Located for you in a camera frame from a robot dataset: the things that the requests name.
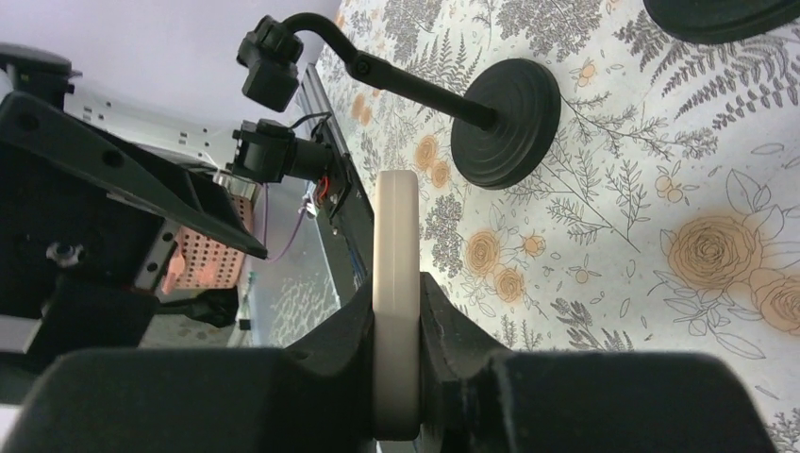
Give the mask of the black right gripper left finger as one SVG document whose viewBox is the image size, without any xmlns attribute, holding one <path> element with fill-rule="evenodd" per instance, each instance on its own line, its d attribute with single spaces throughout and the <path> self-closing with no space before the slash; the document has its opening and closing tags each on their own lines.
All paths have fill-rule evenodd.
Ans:
<svg viewBox="0 0 800 453">
<path fill-rule="evenodd" d="M 372 287 L 285 348 L 86 349 L 49 366 L 6 452 L 367 452 Z"/>
</svg>

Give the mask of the black phone stand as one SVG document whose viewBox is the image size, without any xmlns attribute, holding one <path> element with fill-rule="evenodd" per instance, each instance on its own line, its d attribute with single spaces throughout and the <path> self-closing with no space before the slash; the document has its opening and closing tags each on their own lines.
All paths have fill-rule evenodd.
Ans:
<svg viewBox="0 0 800 453">
<path fill-rule="evenodd" d="M 357 49 L 331 20 L 310 12 L 283 21 L 265 16 L 246 33 L 236 60 L 248 71 L 242 87 L 247 98 L 275 111 L 286 109 L 299 87 L 296 63 L 304 50 L 299 31 L 322 38 L 355 80 L 452 117 L 453 162 L 477 187 L 502 190 L 521 182 L 556 138 L 560 91 L 538 62 L 496 62 L 458 95 Z"/>
<path fill-rule="evenodd" d="M 643 5 L 666 34 L 699 44 L 753 38 L 799 18 L 799 0 L 644 0 Z"/>
</svg>

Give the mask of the phone with beige case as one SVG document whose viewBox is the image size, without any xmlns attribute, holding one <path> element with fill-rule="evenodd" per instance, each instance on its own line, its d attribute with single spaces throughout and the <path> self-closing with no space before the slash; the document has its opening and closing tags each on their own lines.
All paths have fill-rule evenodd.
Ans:
<svg viewBox="0 0 800 453">
<path fill-rule="evenodd" d="M 419 432 L 421 404 L 416 174 L 381 172 L 374 211 L 373 430 L 377 440 L 405 441 Z"/>
</svg>

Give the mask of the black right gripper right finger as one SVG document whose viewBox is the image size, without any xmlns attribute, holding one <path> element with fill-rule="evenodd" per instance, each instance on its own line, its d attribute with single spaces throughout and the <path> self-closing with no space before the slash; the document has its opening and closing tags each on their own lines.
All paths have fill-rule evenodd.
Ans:
<svg viewBox="0 0 800 453">
<path fill-rule="evenodd" d="M 514 351 L 420 276 L 424 452 L 772 452 L 734 372 L 682 352 Z"/>
</svg>

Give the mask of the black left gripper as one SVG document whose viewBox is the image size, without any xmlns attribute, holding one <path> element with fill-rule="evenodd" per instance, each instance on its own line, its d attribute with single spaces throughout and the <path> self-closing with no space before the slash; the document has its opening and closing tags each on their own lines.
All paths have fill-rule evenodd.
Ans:
<svg viewBox="0 0 800 453">
<path fill-rule="evenodd" d="M 140 345 L 158 302 L 134 283 L 164 218 L 268 255 L 225 187 L 37 97 L 3 98 L 1 143 L 1 312 L 39 322 L 25 351 L 38 365 Z"/>
</svg>

